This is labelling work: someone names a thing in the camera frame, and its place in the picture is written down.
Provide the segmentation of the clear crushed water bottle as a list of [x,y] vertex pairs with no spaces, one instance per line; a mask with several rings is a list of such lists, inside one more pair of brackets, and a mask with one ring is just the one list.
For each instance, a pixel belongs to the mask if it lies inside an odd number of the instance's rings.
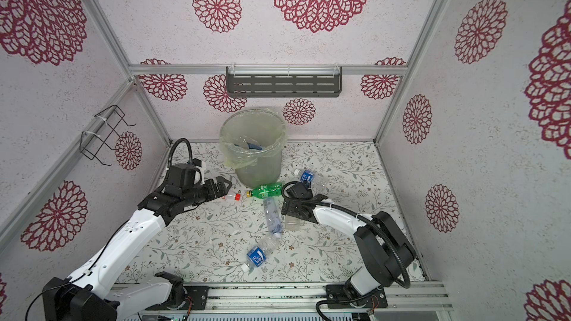
[[283,223],[275,199],[273,197],[264,199],[263,206],[269,233],[273,237],[280,239],[283,234]]

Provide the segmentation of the clear bottle blue cap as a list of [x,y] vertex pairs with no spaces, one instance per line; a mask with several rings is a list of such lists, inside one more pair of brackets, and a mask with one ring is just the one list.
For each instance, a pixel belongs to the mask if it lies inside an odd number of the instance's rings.
[[253,138],[241,135],[236,139],[234,143],[236,147],[240,147],[244,150],[254,150],[254,151],[263,151],[264,148],[260,145],[259,142],[254,140]]

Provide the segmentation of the bottle blue label white cap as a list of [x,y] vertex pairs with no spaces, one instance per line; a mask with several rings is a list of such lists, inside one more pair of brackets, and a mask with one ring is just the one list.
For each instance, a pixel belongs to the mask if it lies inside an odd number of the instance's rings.
[[263,265],[273,252],[278,249],[281,242],[282,234],[273,233],[260,239],[246,254],[245,263],[241,265],[244,273]]

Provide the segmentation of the clear bottle white cap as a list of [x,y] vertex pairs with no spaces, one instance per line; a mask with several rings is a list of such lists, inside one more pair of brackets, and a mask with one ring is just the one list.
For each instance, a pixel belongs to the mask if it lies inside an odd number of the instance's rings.
[[301,228],[303,227],[303,220],[287,215],[284,218],[284,225],[285,225],[285,229],[288,232],[291,232],[291,233],[299,232],[299,231],[301,231]]

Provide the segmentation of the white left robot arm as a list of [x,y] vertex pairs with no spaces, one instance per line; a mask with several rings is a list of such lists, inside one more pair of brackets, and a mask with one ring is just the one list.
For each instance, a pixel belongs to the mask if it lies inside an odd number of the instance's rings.
[[205,179],[194,159],[168,168],[163,183],[138,205],[108,242],[65,279],[53,278],[41,294],[46,320],[123,320],[144,309],[179,309],[188,299],[182,278],[159,272],[124,291],[112,292],[117,278],[144,246],[177,215],[227,196],[231,181]]

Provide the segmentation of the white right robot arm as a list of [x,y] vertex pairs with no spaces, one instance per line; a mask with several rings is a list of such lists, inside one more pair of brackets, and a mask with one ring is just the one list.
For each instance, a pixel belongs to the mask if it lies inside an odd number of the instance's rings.
[[394,284],[405,289],[411,287],[407,269],[417,254],[389,213],[370,215],[352,211],[325,195],[313,194],[302,182],[288,182],[281,195],[282,215],[331,227],[349,236],[362,259],[363,266],[345,282],[342,292],[333,292],[316,304],[319,315],[324,314],[322,306],[339,309],[372,303],[379,307],[385,288]]

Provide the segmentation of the grey bin with liner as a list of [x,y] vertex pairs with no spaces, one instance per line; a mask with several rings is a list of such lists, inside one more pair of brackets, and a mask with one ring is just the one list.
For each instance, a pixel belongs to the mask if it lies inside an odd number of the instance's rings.
[[219,131],[225,165],[249,188],[276,182],[281,174],[286,122],[268,107],[238,111]]

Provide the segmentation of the clear bottle red cap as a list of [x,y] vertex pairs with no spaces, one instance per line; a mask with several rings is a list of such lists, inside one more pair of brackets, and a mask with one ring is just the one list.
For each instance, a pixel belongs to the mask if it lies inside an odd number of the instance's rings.
[[230,192],[225,196],[225,199],[240,202],[242,200],[242,194]]

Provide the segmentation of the clear bottle blue label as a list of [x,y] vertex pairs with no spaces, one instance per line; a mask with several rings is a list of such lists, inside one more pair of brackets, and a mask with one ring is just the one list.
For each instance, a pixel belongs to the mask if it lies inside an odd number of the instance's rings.
[[328,184],[327,178],[313,169],[296,169],[294,176],[298,181],[312,189],[325,188]]

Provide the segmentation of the green bottle yellow cap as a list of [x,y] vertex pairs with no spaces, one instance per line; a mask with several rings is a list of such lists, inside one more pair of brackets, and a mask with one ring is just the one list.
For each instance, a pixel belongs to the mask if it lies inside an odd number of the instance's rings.
[[280,196],[283,185],[281,183],[264,184],[253,190],[248,190],[246,196],[248,198],[266,199],[270,197]]

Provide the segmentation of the grey slotted wall shelf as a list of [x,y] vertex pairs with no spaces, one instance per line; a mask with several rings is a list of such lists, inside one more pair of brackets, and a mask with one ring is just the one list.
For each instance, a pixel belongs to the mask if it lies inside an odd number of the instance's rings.
[[335,98],[343,70],[325,68],[226,68],[226,90],[233,98]]

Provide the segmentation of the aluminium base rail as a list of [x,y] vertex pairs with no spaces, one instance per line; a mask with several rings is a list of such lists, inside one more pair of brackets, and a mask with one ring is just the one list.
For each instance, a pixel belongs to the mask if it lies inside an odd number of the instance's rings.
[[393,285],[364,302],[343,299],[341,282],[187,283],[187,302],[176,310],[152,307],[130,320],[454,320],[441,282]]

